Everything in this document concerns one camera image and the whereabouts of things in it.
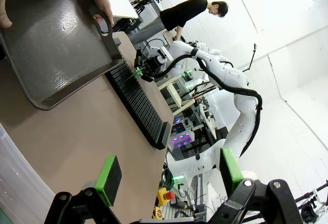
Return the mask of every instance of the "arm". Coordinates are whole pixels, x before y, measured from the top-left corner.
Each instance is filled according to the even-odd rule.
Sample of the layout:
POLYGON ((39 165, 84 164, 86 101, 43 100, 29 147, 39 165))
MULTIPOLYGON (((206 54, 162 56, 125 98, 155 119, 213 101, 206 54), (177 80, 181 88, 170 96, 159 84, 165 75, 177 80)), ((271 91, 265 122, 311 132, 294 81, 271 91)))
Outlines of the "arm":
POLYGON ((9 28, 12 25, 12 22, 8 19, 6 8, 6 0, 0 0, 0 27, 9 28))
POLYGON ((178 26, 176 28, 176 40, 180 40, 181 39, 182 30, 183 30, 183 27, 178 26))

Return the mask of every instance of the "hand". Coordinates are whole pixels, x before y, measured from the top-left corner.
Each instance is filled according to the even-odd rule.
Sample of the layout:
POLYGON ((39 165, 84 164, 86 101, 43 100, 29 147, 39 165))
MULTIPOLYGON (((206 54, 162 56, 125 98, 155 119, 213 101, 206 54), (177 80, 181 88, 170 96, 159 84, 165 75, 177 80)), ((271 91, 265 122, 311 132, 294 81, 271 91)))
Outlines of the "hand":
MULTIPOLYGON (((94 1, 96 2, 99 9, 106 14, 106 16, 109 19, 109 22, 112 25, 114 25, 113 12, 111 10, 111 3, 109 2, 109 0, 94 0, 94 1)), ((99 14, 94 15, 94 18, 98 23, 101 23, 101 21, 103 20, 103 18, 99 14)))
POLYGON ((5 8, 6 0, 0 0, 0 27, 2 28, 10 28, 12 22, 8 19, 6 8, 5 8))

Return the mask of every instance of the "brown tabletop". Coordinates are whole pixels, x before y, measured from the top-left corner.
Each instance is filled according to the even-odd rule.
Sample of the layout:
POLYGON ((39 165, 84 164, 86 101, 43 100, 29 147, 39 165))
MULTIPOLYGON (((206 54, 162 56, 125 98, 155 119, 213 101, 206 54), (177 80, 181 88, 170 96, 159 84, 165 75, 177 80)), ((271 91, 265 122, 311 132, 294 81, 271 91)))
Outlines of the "brown tabletop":
MULTIPOLYGON (((124 33, 114 36, 132 67, 131 42, 124 33)), ((172 124, 155 83, 140 84, 161 119, 172 124)), ((0 123, 54 193, 78 193, 97 179, 107 156, 117 155, 122 179, 112 210, 122 223, 151 217, 166 151, 149 145, 104 76, 41 111, 28 103, 9 64, 0 61, 0 123)))

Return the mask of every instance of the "black shirt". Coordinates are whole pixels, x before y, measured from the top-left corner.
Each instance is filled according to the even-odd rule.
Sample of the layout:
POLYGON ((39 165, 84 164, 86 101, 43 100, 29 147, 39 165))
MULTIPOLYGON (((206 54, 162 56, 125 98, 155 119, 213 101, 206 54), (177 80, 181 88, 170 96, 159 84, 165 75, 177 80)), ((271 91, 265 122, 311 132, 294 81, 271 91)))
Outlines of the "black shirt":
POLYGON ((159 16, 168 31, 184 27, 187 21, 205 11, 207 0, 188 0, 160 12, 159 16))

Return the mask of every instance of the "black rack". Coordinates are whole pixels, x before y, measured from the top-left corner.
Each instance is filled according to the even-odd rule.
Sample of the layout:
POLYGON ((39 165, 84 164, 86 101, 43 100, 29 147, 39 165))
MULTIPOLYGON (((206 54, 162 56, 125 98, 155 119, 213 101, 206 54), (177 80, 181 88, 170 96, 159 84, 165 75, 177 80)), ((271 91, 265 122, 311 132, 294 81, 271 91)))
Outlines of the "black rack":
POLYGON ((131 77, 132 71, 126 61, 105 76, 150 145, 159 150, 166 148, 171 126, 161 120, 138 80, 131 77))

